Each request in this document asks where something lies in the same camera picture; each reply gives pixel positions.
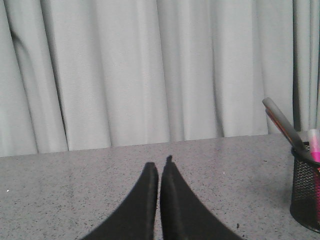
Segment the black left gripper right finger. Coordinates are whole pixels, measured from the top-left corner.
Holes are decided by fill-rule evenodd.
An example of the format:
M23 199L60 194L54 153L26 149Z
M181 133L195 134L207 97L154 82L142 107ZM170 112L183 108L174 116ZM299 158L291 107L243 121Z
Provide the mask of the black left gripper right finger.
M164 240L240 240L197 198L169 155L161 177L160 217Z

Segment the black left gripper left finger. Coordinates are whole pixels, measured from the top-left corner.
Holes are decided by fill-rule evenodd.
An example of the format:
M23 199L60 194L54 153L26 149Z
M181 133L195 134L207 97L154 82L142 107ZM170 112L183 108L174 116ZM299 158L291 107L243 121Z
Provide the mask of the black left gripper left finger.
M118 208L84 240L152 240L158 199L159 174L147 162L130 193Z

